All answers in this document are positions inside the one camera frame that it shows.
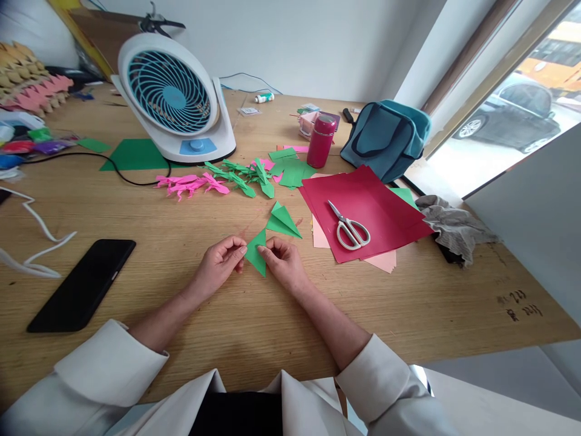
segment handwriting on table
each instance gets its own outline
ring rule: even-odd
[[[506,295],[497,296],[496,302],[501,306],[509,306],[505,307],[505,312],[510,317],[510,319],[512,319],[513,322],[520,321],[519,316],[523,315],[523,313],[526,316],[531,315],[544,316],[543,312],[538,308],[537,305],[528,304],[530,302],[526,301],[526,299],[527,294],[523,290],[517,289],[515,291],[509,292]]]
[[[523,291],[518,289],[514,292],[509,292],[508,295],[497,296],[496,302],[498,304],[504,306],[505,304],[511,303],[512,301],[519,304],[522,300],[525,300],[526,298],[527,298],[527,295]]]

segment woman's right hand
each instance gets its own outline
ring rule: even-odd
[[[287,291],[293,294],[310,287],[311,282],[295,245],[275,236],[266,242],[266,246],[259,246],[258,252]]]

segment small bottle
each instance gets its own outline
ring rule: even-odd
[[[333,135],[337,121],[329,115],[321,115],[315,121],[313,132],[310,135],[309,152],[307,153],[307,164],[313,168],[322,168],[327,163],[329,150],[333,143]]]
[[[273,100],[274,100],[273,93],[259,94],[256,97],[254,97],[255,103],[266,103],[267,101],[273,101]]]

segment car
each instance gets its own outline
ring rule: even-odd
[[[510,76],[453,135],[483,139],[521,153],[532,153],[557,136],[549,89],[519,73]]]

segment scissors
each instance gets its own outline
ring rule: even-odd
[[[329,202],[331,209],[333,209],[333,212],[335,212],[335,215],[337,215],[337,218],[339,218],[339,227],[337,227],[337,239],[339,240],[339,243],[343,247],[347,248],[348,250],[356,250],[371,242],[371,235],[369,234],[365,226],[361,225],[357,221],[351,221],[349,218],[345,218],[343,215],[341,215],[341,213],[337,210],[335,205],[331,203],[330,200],[327,201]],[[366,240],[363,240],[361,238],[359,232],[355,229],[354,225],[359,227],[361,230],[365,232]],[[345,231],[353,245],[347,245],[346,243],[343,242],[343,239],[341,239],[341,228]]]

